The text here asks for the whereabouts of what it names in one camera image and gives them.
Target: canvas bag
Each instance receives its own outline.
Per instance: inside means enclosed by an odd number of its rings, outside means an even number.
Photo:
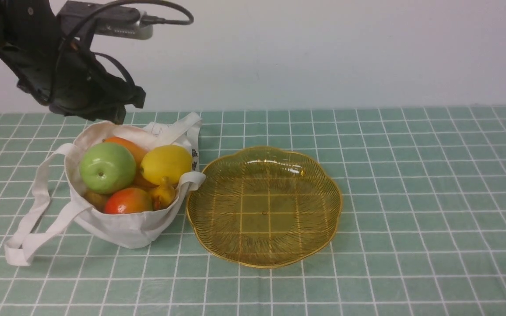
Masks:
[[[156,240],[175,219],[188,192],[197,190],[206,178],[205,174],[199,172],[198,137],[201,126],[202,118],[194,112],[170,126],[151,122],[143,129],[136,126],[117,126],[112,122],[97,122],[81,132],[72,144],[61,145],[36,170],[31,188],[34,204],[20,221],[14,235],[4,244],[7,263],[12,266],[30,266],[38,248],[64,232],[72,222],[76,222],[94,236],[124,248],[141,248]],[[88,148],[111,136],[125,138],[146,150],[165,144],[176,144],[191,153],[193,171],[181,176],[177,185],[177,196],[168,208],[153,212],[109,215],[99,212],[82,198],[86,186],[79,174],[79,162]],[[52,159],[59,155],[65,157],[70,201],[46,232],[32,233],[36,222],[50,204],[49,166]]]

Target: lemon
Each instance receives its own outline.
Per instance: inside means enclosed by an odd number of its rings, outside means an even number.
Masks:
[[[156,147],[144,156],[139,171],[152,184],[161,185],[166,176],[176,186],[183,174],[192,171],[192,156],[174,144]]]

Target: orange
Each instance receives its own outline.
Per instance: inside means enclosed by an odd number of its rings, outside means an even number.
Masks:
[[[133,142],[130,142],[130,140],[127,140],[125,138],[113,136],[109,137],[105,140],[103,140],[105,143],[116,143],[124,146],[132,156],[134,156],[134,160],[136,161],[136,170],[140,170],[140,164],[142,163],[142,160],[144,159],[144,156],[146,156],[147,152],[137,144],[134,144]],[[132,182],[135,186],[138,187],[144,187],[144,188],[154,188],[156,187],[154,184],[146,180],[140,172],[136,173],[136,177],[134,178],[134,181]]]

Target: green apple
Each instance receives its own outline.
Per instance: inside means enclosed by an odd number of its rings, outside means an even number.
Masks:
[[[129,186],[136,176],[136,168],[130,151],[116,143],[95,144],[79,162],[83,182],[97,194],[112,194]]]

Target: yellow glass dish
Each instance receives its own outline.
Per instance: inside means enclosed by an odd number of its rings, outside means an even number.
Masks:
[[[251,147],[203,172],[187,216],[199,242],[219,258],[278,268],[318,252],[337,232],[341,191],[305,154]]]

